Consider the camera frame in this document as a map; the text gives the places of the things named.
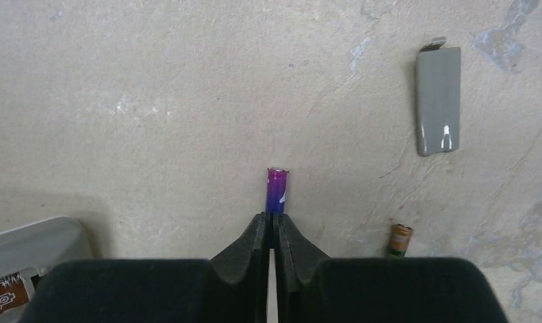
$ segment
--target label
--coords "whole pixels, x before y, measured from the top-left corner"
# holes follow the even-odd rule
[[[23,280],[19,273],[0,278],[0,315],[29,302]]]
[[[405,252],[412,233],[413,230],[410,227],[406,227],[401,224],[394,226],[394,231],[390,240],[390,247],[397,251]]]

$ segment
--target aa battery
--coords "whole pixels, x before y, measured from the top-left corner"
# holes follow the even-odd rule
[[[267,178],[267,213],[285,213],[285,202],[287,194],[288,171],[281,168],[269,168]]]
[[[413,234],[413,229],[405,225],[396,224],[393,226],[388,253],[393,258],[403,258],[407,251],[407,245]]]

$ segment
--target purple battery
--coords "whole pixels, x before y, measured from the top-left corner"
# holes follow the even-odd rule
[[[281,168],[269,168],[267,179],[267,213],[285,213],[285,202],[287,194],[288,171]]]

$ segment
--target black plastic part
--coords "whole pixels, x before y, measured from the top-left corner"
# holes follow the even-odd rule
[[[280,323],[507,322],[466,260],[332,259],[288,215],[264,213],[211,260],[62,264],[20,322],[265,323],[271,236]]]
[[[53,269],[21,323],[267,321],[270,217],[209,260],[85,260]]]
[[[274,218],[279,322],[507,322],[487,280],[458,258],[332,259]]]

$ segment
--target gold battery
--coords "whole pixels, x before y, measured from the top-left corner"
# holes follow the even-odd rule
[[[393,226],[388,254],[390,257],[403,258],[407,251],[407,246],[413,234],[413,229],[405,225],[396,224]]]

